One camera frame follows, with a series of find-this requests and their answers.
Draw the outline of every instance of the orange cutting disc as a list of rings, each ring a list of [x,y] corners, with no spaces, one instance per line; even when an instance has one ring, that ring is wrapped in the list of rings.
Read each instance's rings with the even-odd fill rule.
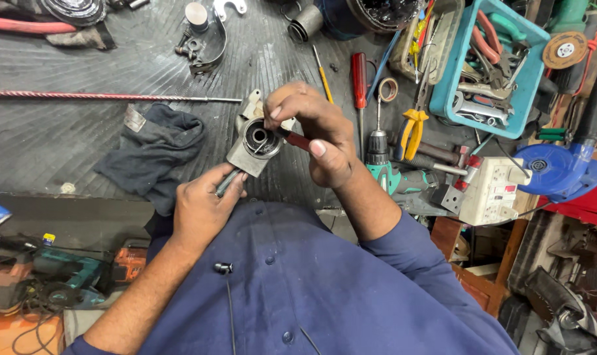
[[[548,68],[564,69],[583,60],[586,53],[586,35],[575,31],[563,32],[548,42],[542,60]]]

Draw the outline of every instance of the navy blue shirt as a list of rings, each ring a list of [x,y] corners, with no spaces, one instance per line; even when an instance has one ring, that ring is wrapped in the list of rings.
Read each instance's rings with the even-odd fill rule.
[[[168,236],[152,243],[155,255]],[[232,263],[220,275],[216,262]],[[403,212],[353,245],[306,208],[240,205],[163,311],[139,354],[518,354],[463,290],[428,230]],[[78,337],[65,354],[108,354]]]

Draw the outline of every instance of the green cordless drill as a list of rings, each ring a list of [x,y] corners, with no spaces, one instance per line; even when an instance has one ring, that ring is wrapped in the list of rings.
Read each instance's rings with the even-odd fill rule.
[[[377,129],[368,137],[366,168],[389,195],[415,193],[436,186],[436,176],[432,173],[415,170],[402,174],[397,168],[392,167],[386,132],[380,130],[379,126],[381,99],[377,100]]]

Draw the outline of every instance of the dark cloth rag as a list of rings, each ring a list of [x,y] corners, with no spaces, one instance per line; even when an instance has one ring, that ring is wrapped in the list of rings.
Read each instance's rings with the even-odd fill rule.
[[[172,169],[198,155],[206,131],[197,117],[165,104],[154,104],[143,117],[128,108],[119,149],[110,150],[93,169],[123,190],[147,198],[158,214],[168,216],[182,183]]]

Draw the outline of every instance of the blue plastic basket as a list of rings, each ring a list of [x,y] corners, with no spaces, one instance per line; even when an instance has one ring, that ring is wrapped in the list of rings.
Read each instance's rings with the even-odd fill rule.
[[[460,81],[462,63],[465,61],[465,55],[469,50],[469,38],[476,23],[478,9],[483,10],[487,15],[495,12],[511,20],[521,32],[526,34],[526,41],[531,45],[529,57],[515,78],[515,83],[518,87],[513,92],[513,97],[511,98],[515,114],[509,115],[509,125],[506,128],[491,127],[484,123],[458,116],[452,112],[453,98]],[[438,116],[447,117],[455,123],[474,127],[502,137],[510,139],[518,138],[524,130],[524,125],[526,125],[526,118],[531,111],[539,79],[544,71],[544,63],[541,57],[544,47],[546,47],[549,41],[550,35],[546,31],[526,20],[499,0],[475,0],[471,6],[466,7],[463,11],[460,26],[454,39],[454,45],[447,61],[445,74],[441,81],[434,85],[432,99],[429,101],[430,112]]]

